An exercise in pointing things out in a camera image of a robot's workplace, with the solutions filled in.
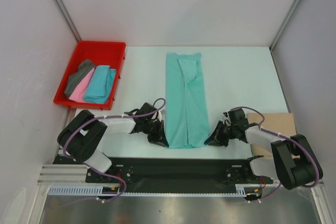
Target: folded cloth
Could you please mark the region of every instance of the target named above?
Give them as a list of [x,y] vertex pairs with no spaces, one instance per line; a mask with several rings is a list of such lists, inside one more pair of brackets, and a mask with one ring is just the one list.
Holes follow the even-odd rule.
[[84,95],[86,90],[88,89],[94,71],[95,69],[92,68],[90,72],[80,81],[80,83],[77,85],[77,87],[75,87],[74,91],[69,97],[69,100],[75,102],[86,102],[84,101]]
[[165,135],[169,148],[204,146],[210,134],[201,54],[167,54]]
[[97,66],[84,95],[84,101],[106,103],[111,93],[115,75],[116,70],[110,69],[110,66]]
[[78,71],[69,76],[64,94],[69,98],[80,81],[93,69],[95,64],[91,60],[85,60],[78,66]]

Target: metal floor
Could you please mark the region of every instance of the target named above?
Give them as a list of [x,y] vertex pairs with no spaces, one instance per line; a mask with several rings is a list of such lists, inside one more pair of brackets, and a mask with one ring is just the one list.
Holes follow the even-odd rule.
[[243,198],[125,196],[105,204],[86,200],[56,209],[79,198],[48,196],[40,224],[321,223],[307,188],[282,187],[261,204],[248,204]]

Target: gray folded cloth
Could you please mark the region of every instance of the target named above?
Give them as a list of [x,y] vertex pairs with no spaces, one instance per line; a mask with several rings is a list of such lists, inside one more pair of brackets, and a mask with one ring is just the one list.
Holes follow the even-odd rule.
[[92,68],[95,67],[95,64],[93,64],[91,60],[85,60],[78,66],[77,72],[69,76],[68,84],[64,91],[67,98],[71,96],[80,81],[91,71]]

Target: teal cloth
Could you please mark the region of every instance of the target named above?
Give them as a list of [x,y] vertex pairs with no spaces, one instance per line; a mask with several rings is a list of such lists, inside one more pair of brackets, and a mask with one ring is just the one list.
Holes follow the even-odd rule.
[[202,147],[209,134],[201,54],[167,54],[165,135],[169,148]]
[[110,66],[97,66],[85,92],[84,101],[106,103],[111,93],[115,75],[116,70],[110,69]]

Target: red plastic bin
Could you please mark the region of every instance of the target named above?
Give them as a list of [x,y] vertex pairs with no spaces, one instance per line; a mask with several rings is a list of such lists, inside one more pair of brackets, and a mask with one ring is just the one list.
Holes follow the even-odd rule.
[[[125,48],[126,44],[124,42],[78,42],[77,47],[75,48],[75,51],[70,59],[69,65],[63,75],[61,84],[59,85],[56,92],[54,103],[63,105],[69,109],[81,108],[110,110],[112,108],[114,95],[120,79],[122,64],[125,59]],[[77,72],[79,64],[81,64],[86,59],[90,59],[96,66],[109,65],[110,68],[117,70],[109,100],[105,104],[74,102],[70,101],[64,94],[69,76]]]

